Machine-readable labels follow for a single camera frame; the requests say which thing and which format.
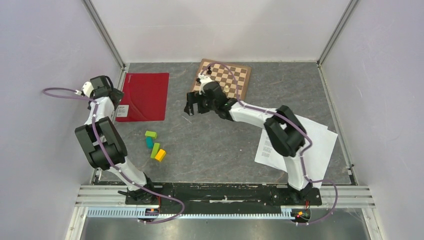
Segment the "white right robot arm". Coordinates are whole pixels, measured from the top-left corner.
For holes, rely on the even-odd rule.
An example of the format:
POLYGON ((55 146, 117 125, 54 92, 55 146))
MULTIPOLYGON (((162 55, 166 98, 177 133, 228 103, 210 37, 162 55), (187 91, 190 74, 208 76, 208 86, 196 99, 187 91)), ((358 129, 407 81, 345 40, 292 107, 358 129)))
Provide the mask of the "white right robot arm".
POLYGON ((288 174, 288 196, 295 204, 307 202, 313 190, 303 158, 306 130, 292 112, 282 105, 263 108, 226 96, 216 81, 202 82, 199 91, 186 94, 184 112, 192 116, 194 105, 199 114, 214 111, 220 118, 247 123, 266 131, 273 149, 283 157, 288 174))

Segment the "white printed paper stack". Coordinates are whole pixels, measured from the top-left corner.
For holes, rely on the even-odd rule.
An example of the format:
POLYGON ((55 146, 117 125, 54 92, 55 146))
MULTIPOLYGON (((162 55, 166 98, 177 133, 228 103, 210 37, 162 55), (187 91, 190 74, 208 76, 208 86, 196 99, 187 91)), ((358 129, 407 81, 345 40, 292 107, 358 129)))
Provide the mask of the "white printed paper stack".
MULTIPOLYGON (((313 181, 322 180, 325 176, 338 135, 328 127, 300 115, 296 116, 312 140, 312 146, 303 153, 306 175, 313 181)), ((266 130, 262 130, 254 161, 288 174, 288 184, 296 190, 305 187, 309 182, 305 179, 299 154, 295 157, 284 157, 272 147, 266 130)))

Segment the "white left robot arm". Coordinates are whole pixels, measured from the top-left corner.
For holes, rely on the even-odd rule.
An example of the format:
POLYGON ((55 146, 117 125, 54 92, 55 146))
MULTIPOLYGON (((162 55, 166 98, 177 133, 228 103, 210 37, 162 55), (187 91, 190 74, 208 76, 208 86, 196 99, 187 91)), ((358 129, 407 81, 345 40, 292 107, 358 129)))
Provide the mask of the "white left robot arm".
POLYGON ((75 129, 77 140, 94 169, 116 175, 127 186, 118 193, 126 197, 126 204, 152 204, 158 199, 150 178, 128 159, 126 145, 111 118, 124 94, 113 86, 106 75, 91 78, 81 88, 88 97, 90 110, 87 121, 75 129))

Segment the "red file folder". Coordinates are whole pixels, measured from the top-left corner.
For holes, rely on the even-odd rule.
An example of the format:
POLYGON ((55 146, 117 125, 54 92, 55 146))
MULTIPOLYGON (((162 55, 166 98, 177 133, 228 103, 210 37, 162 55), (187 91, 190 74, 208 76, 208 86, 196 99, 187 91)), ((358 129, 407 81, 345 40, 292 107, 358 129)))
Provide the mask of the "red file folder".
POLYGON ((124 96, 116 111, 117 122, 163 121, 166 115, 170 74, 128 73, 124 96))

